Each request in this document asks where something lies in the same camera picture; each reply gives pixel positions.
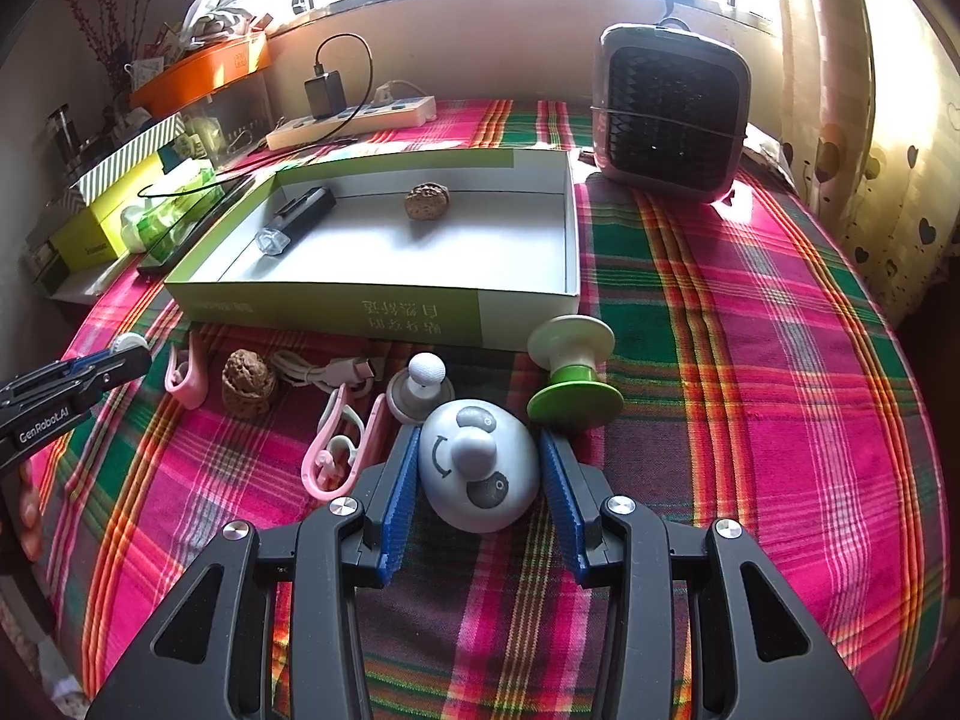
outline walnut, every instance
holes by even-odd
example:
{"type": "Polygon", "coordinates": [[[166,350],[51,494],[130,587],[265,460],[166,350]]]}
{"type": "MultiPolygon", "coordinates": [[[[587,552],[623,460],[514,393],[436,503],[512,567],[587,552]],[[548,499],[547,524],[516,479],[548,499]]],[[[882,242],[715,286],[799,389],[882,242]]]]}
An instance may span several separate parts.
{"type": "Polygon", "coordinates": [[[270,410],[277,377],[256,352],[237,349],[227,358],[223,380],[224,408],[240,419],[252,419],[270,410]]]}
{"type": "Polygon", "coordinates": [[[450,192],[440,184],[419,184],[407,194],[403,207],[412,220],[438,220],[450,206],[450,192]]]}

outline blue gripper pad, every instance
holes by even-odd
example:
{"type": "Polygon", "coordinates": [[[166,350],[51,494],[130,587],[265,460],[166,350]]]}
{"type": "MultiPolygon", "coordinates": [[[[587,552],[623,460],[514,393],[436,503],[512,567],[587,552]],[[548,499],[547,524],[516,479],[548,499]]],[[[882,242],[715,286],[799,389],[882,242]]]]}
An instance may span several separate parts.
{"type": "Polygon", "coordinates": [[[550,507],[550,517],[557,529],[560,543],[560,555],[563,564],[573,574],[577,584],[587,579],[587,543],[584,538],[584,519],[577,508],[570,490],[570,483],[563,470],[560,452],[549,431],[541,431],[539,436],[539,454],[541,455],[541,479],[544,483],[546,502],[550,507]]]}
{"type": "Polygon", "coordinates": [[[397,480],[387,503],[386,514],[383,517],[380,560],[376,564],[376,573],[383,586],[389,584],[403,562],[403,551],[407,545],[410,523],[414,517],[419,435],[421,435],[419,428],[411,432],[410,442],[403,454],[400,471],[398,471],[397,480]]]}

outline orange tray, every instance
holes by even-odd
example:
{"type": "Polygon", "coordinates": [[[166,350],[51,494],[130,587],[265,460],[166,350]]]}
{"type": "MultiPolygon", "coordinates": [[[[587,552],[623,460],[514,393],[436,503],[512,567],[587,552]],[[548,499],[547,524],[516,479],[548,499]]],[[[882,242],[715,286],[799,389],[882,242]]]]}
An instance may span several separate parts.
{"type": "Polygon", "coordinates": [[[131,108],[166,119],[227,84],[270,67],[267,36],[254,32],[192,53],[130,95],[131,108]]]}

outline cartoon face toy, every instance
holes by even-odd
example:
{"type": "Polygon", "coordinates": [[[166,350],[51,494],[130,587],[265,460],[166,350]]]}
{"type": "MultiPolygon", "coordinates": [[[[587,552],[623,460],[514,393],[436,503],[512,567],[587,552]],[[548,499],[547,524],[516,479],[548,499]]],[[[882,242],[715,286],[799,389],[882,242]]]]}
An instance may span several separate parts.
{"type": "Polygon", "coordinates": [[[483,400],[454,400],[427,418],[419,478],[440,518],[469,533],[506,528],[533,502],[539,458],[515,416],[483,400]]]}

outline plaid bedsheet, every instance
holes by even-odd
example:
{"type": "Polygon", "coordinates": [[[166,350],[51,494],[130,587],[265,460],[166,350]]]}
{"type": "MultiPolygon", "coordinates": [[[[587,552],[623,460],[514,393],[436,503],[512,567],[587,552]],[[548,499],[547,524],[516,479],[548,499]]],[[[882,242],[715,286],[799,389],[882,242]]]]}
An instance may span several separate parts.
{"type": "MultiPolygon", "coordinates": [[[[572,148],[589,118],[561,103],[445,103],[427,127],[347,154],[452,146],[572,148]]],[[[837,249],[787,191],[744,170],[733,207],[653,199],[605,180],[577,188],[581,311],[616,332],[608,381],[622,418],[576,443],[614,490],[658,514],[736,517],[758,538],[853,669],[878,716],[923,675],[939,637],[944,501],[923,406],[899,348],[837,249]]],[[[141,333],[157,362],[96,419],[34,459],[59,643],[96,693],[184,567],[224,522],[261,528],[309,511],[299,461],[325,396],[282,391],[255,422],[224,416],[219,386],[186,412],[165,394],[187,322],[128,271],[70,347],[141,333]]],[[[366,354],[387,374],[423,347],[205,325],[212,381],[227,355],[293,348],[314,362],[366,354]]],[[[544,374],[522,354],[440,348],[458,394],[524,415],[544,374]]],[[[280,594],[288,608],[289,592],[280,594]]],[[[419,503],[404,565],[358,598],[377,716],[585,716],[606,594],[563,570],[541,498],[511,528],[453,531],[419,503]]],[[[689,714],[678,619],[678,716],[689,714]]],[[[275,702],[287,709],[285,623],[275,702]]]]}

